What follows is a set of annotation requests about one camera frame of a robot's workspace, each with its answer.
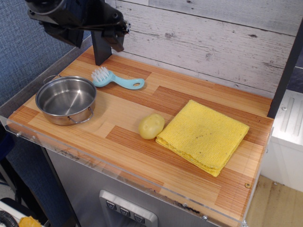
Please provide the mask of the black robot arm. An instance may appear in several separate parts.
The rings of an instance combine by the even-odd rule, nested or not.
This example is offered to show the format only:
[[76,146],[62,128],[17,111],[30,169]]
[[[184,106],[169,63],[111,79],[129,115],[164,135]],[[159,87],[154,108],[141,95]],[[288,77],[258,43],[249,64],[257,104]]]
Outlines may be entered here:
[[103,0],[27,0],[26,5],[28,16],[62,42],[80,48],[84,31],[100,32],[115,51],[124,50],[130,23]]

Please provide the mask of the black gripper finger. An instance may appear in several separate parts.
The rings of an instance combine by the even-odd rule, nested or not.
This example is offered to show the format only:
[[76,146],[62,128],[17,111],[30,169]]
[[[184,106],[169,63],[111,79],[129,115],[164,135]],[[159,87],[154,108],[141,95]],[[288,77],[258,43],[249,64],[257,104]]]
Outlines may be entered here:
[[44,30],[47,34],[57,40],[78,48],[81,47],[83,40],[83,31],[81,30],[68,29],[46,22],[44,22]]
[[122,52],[124,50],[123,42],[124,35],[116,30],[104,30],[102,32],[102,38],[116,51]]

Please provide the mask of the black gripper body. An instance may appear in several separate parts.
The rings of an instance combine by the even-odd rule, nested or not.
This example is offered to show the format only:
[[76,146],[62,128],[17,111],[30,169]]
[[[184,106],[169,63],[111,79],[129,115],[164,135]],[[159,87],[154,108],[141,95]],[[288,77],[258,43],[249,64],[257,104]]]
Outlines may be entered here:
[[29,17],[69,29],[128,33],[123,14],[103,0],[28,0]]

